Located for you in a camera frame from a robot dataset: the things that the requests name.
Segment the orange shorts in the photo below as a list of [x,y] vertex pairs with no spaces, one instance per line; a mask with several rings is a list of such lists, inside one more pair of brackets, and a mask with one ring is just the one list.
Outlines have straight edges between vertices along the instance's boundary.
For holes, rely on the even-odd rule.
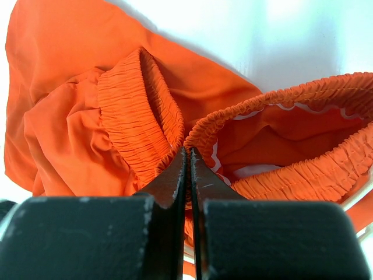
[[129,197],[186,151],[183,274],[196,278],[191,149],[255,201],[372,222],[372,74],[262,93],[105,1],[17,1],[6,39],[5,173],[34,197]]

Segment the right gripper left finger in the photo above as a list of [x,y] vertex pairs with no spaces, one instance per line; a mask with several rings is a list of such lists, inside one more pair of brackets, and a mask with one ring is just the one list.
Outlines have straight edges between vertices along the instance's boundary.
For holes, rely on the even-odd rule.
[[129,197],[34,197],[1,241],[2,279],[181,279],[187,153]]

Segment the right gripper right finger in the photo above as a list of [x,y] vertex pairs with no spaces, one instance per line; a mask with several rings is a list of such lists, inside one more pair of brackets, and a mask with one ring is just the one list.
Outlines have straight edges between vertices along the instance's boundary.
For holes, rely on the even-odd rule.
[[197,279],[370,279],[349,217],[321,201],[255,201],[191,149]]

